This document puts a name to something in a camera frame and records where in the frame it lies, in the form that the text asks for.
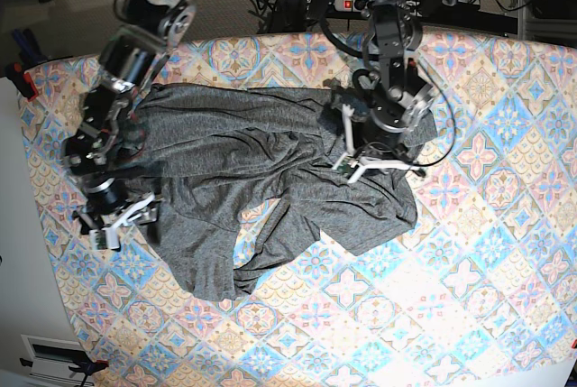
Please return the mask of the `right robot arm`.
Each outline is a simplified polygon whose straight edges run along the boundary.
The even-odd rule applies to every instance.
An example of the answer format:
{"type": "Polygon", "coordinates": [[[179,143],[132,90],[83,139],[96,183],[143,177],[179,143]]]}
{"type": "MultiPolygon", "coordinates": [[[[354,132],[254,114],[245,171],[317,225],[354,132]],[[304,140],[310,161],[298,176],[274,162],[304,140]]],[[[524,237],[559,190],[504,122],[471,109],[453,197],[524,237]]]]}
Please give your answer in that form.
{"type": "Polygon", "coordinates": [[[137,173],[121,170],[123,126],[138,94],[160,73],[197,12],[191,0],[126,0],[123,24],[101,53],[96,85],[81,100],[81,122],[62,144],[62,162],[87,199],[75,210],[80,232],[95,250],[117,251],[118,230],[148,225],[160,197],[134,195],[124,185],[137,173]]]}

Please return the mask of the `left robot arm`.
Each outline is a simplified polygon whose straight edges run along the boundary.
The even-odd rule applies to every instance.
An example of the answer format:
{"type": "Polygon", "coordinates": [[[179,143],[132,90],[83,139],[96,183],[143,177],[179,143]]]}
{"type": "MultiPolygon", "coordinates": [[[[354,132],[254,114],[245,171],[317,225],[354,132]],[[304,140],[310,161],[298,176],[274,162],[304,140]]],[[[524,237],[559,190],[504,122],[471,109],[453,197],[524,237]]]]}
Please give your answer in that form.
{"type": "Polygon", "coordinates": [[[353,106],[341,106],[345,150],[333,166],[349,183],[368,170],[423,172],[408,153],[407,139],[428,115],[435,92],[419,75],[416,61],[405,55],[416,50],[423,37],[408,1],[350,0],[342,4],[343,9],[358,12],[368,21],[359,50],[336,38],[326,20],[320,23],[327,40],[363,62],[362,68],[354,71],[352,83],[368,112],[358,115],[353,106]]]}

